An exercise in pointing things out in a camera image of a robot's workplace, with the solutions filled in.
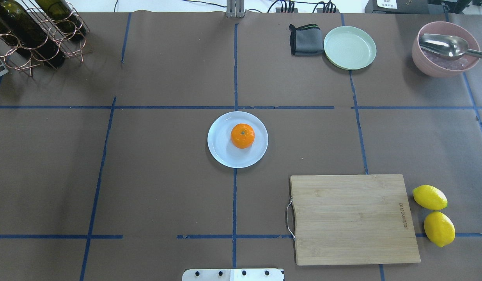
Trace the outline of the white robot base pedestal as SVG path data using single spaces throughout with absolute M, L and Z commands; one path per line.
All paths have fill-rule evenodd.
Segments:
M 189 269 L 184 271 L 182 281 L 284 281 L 283 269 Z

